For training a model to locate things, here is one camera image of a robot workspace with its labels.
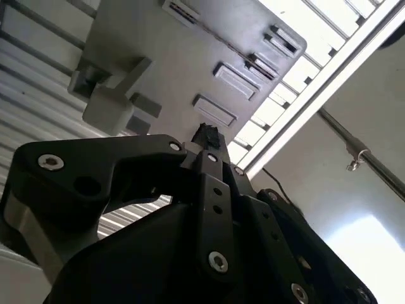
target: metal rail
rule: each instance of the metal rail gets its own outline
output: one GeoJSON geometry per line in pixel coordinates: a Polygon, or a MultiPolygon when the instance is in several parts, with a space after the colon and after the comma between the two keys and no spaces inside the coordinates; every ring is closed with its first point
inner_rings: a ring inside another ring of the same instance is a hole
{"type": "MultiPolygon", "coordinates": [[[[354,157],[354,162],[358,162],[358,164],[365,162],[396,195],[405,201],[405,184],[380,162],[363,142],[354,137],[324,108],[318,111],[318,115],[346,143],[348,152],[354,157]]],[[[357,167],[351,167],[352,170],[350,171],[354,171],[357,167]]]]}

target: corrugated metal wall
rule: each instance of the corrugated metal wall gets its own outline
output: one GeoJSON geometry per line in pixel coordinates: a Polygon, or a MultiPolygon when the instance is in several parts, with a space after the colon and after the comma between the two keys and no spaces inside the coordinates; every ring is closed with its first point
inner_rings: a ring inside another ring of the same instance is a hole
{"type": "MultiPolygon", "coordinates": [[[[0,0],[0,194],[14,150],[32,141],[104,137],[82,121],[85,103],[67,91],[99,0],[0,0]]],[[[168,203],[102,217],[101,237],[168,203]]]]}

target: white wall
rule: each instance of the white wall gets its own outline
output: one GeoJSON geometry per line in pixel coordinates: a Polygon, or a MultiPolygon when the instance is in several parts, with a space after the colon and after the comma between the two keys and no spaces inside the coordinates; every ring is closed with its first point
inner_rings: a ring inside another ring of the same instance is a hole
{"type": "MultiPolygon", "coordinates": [[[[325,108],[405,182],[404,54],[404,38],[377,51],[325,108]]],[[[265,168],[379,303],[403,303],[405,202],[367,165],[346,172],[350,161],[345,144],[316,116],[265,168]]],[[[263,171],[252,182],[279,192],[263,171]]]]}

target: black cable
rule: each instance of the black cable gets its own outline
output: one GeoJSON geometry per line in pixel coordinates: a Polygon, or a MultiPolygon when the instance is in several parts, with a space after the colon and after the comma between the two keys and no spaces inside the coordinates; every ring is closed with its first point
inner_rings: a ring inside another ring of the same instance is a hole
{"type": "Polygon", "coordinates": [[[263,168],[263,171],[265,172],[265,174],[267,174],[269,177],[271,177],[271,179],[273,179],[277,186],[280,188],[281,192],[283,193],[285,199],[291,204],[294,205],[293,202],[291,201],[291,199],[289,198],[289,196],[287,195],[287,193],[285,193],[283,186],[281,186],[281,183],[278,181],[278,179],[276,179],[269,171],[267,171],[265,168],[263,168]]]}

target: bolt head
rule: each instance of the bolt head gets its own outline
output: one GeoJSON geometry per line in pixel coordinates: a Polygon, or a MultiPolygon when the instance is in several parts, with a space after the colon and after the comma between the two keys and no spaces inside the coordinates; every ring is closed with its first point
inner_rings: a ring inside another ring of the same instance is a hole
{"type": "Polygon", "coordinates": [[[228,261],[219,252],[213,251],[208,255],[208,262],[212,269],[219,272],[220,274],[225,274],[228,271],[228,261]]]}
{"type": "Polygon", "coordinates": [[[175,142],[171,142],[170,147],[171,147],[171,149],[173,149],[175,151],[180,151],[180,149],[181,149],[181,147],[175,142]]]}
{"type": "Polygon", "coordinates": [[[370,298],[361,288],[358,288],[357,291],[360,294],[360,296],[364,299],[364,301],[366,301],[367,303],[370,303],[370,298]]]}
{"type": "Polygon", "coordinates": [[[304,288],[296,283],[291,284],[292,294],[297,298],[300,304],[308,304],[308,295],[306,294],[304,288]]]}
{"type": "Polygon", "coordinates": [[[353,172],[355,171],[358,167],[360,167],[360,163],[356,160],[353,160],[352,162],[350,162],[350,165],[348,165],[346,167],[346,170],[349,172],[353,172]]]}
{"type": "Polygon", "coordinates": [[[235,171],[236,171],[236,173],[238,173],[239,175],[244,175],[243,170],[242,170],[241,168],[239,168],[239,167],[235,167],[235,171]]]}
{"type": "Polygon", "coordinates": [[[212,162],[217,162],[217,161],[218,161],[218,159],[216,158],[216,156],[212,155],[211,153],[208,154],[208,158],[209,158],[209,160],[211,160],[212,162]]]}
{"type": "Polygon", "coordinates": [[[271,198],[272,201],[276,201],[277,200],[277,195],[272,193],[272,192],[268,192],[269,197],[271,198]]]}
{"type": "Polygon", "coordinates": [[[57,171],[65,166],[63,160],[52,154],[44,154],[38,157],[38,165],[48,171],[57,171]]]}

